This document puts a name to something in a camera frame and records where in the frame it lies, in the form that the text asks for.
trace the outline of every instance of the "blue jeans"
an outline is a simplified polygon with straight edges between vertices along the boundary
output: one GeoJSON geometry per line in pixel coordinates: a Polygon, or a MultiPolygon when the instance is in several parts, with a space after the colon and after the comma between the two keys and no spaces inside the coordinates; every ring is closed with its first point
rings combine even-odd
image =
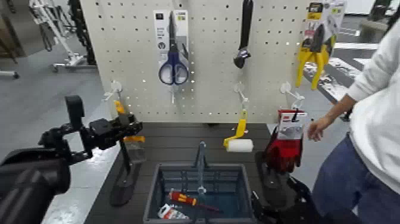
{"type": "Polygon", "coordinates": [[[358,206],[364,224],[400,223],[400,195],[370,173],[349,134],[322,164],[312,197],[323,216],[358,206]]]}

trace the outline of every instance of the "white pegboard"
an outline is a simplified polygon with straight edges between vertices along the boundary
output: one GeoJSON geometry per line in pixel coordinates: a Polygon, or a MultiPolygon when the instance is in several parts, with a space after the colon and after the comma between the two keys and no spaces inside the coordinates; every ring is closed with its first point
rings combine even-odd
{"type": "Polygon", "coordinates": [[[242,0],[85,0],[82,8],[102,83],[123,85],[129,110],[144,122],[237,122],[241,81],[250,99],[248,122],[274,123],[288,98],[279,89],[296,76],[298,42],[310,0],[254,1],[249,40],[252,57],[238,69],[242,0]],[[175,104],[158,79],[153,10],[189,13],[190,80],[175,104]]]}

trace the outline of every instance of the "yellow pliers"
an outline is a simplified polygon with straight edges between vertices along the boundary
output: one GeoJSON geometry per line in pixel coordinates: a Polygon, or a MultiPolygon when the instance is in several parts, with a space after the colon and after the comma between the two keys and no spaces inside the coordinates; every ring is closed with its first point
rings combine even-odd
{"type": "Polygon", "coordinates": [[[322,56],[322,46],[324,40],[325,29],[324,25],[321,24],[318,26],[317,30],[314,33],[314,38],[312,39],[312,43],[310,45],[310,51],[307,51],[304,54],[304,57],[300,60],[300,64],[297,71],[297,80],[296,86],[299,87],[301,81],[303,79],[303,70],[304,65],[307,61],[312,61],[314,59],[315,63],[317,64],[317,72],[314,75],[314,78],[311,82],[311,89],[317,89],[318,81],[320,80],[321,73],[324,69],[324,60],[322,56]]]}

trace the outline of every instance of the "black wrench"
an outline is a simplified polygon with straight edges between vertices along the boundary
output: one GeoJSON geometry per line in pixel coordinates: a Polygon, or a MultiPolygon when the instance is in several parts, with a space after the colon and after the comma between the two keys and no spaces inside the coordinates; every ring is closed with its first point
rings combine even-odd
{"type": "Polygon", "coordinates": [[[233,59],[234,64],[238,68],[243,68],[245,65],[245,59],[251,57],[251,54],[247,51],[249,45],[249,35],[251,27],[251,17],[253,15],[253,0],[244,0],[242,8],[242,33],[240,36],[239,52],[236,58],[233,59]]]}

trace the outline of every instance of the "yellow handle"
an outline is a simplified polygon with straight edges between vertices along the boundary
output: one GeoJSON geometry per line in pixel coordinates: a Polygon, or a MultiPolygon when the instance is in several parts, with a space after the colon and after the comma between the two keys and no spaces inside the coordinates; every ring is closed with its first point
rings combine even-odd
{"type": "Polygon", "coordinates": [[[320,80],[320,76],[324,69],[324,62],[322,54],[315,54],[315,60],[317,61],[317,72],[314,75],[314,78],[311,82],[311,90],[316,90],[318,86],[318,81],[320,80]]]}
{"type": "Polygon", "coordinates": [[[301,82],[303,80],[304,66],[305,63],[309,60],[311,54],[312,53],[310,52],[305,52],[303,58],[300,61],[299,67],[297,69],[296,87],[299,87],[301,85],[301,82]]]}
{"type": "Polygon", "coordinates": [[[118,100],[114,100],[115,108],[117,109],[118,114],[124,114],[125,109],[122,103],[118,100]]]}
{"type": "Polygon", "coordinates": [[[146,138],[144,136],[128,136],[124,138],[126,142],[143,142],[145,143],[146,138]]]}
{"type": "Polygon", "coordinates": [[[246,122],[247,122],[247,111],[242,110],[240,114],[239,123],[237,124],[236,133],[234,136],[224,139],[224,147],[228,147],[228,142],[232,139],[241,138],[245,135],[246,131],[246,122]]]}

